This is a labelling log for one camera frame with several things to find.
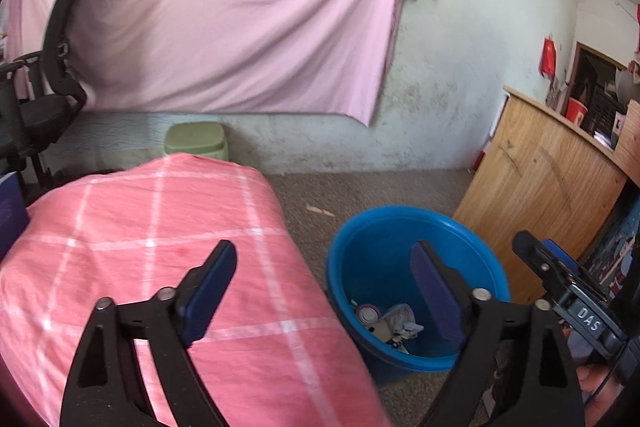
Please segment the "crumpled grey paper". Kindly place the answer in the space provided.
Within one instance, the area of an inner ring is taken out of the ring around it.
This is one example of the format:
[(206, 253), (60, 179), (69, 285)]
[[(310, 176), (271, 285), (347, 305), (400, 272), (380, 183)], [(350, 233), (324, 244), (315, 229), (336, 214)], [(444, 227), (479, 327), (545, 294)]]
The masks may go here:
[(405, 343), (424, 331), (424, 326), (416, 323), (416, 316), (408, 303), (401, 303), (388, 309), (382, 316), (392, 337), (386, 343), (398, 351), (408, 353)]

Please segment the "wooden cabinet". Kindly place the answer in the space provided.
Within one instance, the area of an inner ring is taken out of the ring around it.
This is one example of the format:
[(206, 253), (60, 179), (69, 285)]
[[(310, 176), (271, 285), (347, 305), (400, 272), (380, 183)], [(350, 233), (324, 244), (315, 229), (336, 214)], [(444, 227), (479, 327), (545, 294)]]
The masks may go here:
[(554, 110), (508, 91), (488, 151), (454, 212), (502, 263), (514, 303), (542, 294), (536, 275), (512, 251), (529, 231), (579, 258), (603, 227), (626, 182), (639, 180), (639, 130), (610, 150)]

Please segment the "blue plastic basin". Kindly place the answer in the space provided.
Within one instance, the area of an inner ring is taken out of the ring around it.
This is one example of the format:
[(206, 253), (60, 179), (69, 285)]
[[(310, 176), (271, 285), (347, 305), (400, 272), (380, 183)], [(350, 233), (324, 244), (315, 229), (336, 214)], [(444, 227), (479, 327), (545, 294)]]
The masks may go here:
[[(447, 372), (459, 349), (438, 335), (410, 270), (414, 244), (427, 241), (445, 265), (472, 288), (511, 300), (506, 272), (490, 248), (460, 223), (439, 213), (386, 206), (359, 213), (337, 232), (326, 258), (328, 298), (362, 356), (375, 384), (386, 386), (418, 374)], [(382, 313), (408, 305), (424, 327), (401, 352), (376, 339), (356, 315), (355, 305)]]

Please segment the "pink checked tablecloth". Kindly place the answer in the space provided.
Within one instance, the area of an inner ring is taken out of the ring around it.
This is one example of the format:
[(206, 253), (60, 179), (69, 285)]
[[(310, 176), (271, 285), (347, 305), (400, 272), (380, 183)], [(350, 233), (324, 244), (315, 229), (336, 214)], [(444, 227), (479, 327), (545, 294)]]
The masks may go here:
[(186, 154), (86, 176), (40, 197), (1, 265), (1, 355), (50, 426), (82, 330), (102, 297), (149, 299), (223, 239), (238, 269), (191, 348), (233, 426), (386, 426), (354, 343), (255, 169)]

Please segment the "blue cardboard box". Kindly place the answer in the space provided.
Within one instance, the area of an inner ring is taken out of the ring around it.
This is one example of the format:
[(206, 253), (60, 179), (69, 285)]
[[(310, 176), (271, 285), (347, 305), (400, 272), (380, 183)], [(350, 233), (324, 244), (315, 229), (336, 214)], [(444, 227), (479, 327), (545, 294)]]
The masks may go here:
[(26, 230), (29, 215), (17, 173), (2, 176), (0, 183), (0, 258), (4, 259)]

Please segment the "green plastic stool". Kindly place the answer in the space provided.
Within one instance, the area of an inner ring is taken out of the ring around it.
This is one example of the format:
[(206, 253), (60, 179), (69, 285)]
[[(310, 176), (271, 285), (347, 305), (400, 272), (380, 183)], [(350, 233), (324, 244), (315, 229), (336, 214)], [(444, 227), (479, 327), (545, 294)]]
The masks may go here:
[(186, 153), (223, 161), (229, 160), (229, 144), (224, 127), (216, 121), (173, 124), (165, 134), (166, 154)]

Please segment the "black office chair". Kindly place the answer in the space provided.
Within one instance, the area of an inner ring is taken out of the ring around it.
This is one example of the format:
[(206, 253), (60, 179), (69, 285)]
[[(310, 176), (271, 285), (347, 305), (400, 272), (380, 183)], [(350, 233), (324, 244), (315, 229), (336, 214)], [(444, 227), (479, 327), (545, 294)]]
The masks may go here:
[(42, 187), (52, 184), (53, 174), (40, 154), (58, 142), (88, 100), (67, 66), (66, 28), (75, 2), (55, 0), (42, 49), (1, 66), (1, 158), (17, 173), (30, 161)]

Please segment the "pink hanging sheet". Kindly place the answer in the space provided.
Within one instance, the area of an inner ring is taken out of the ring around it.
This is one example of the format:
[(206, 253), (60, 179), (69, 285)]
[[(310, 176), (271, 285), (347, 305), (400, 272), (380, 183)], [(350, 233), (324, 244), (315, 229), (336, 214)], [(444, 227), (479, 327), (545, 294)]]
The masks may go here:
[[(8, 0), (9, 56), (54, 0)], [(97, 112), (372, 119), (400, 0), (78, 0), (70, 64)]]

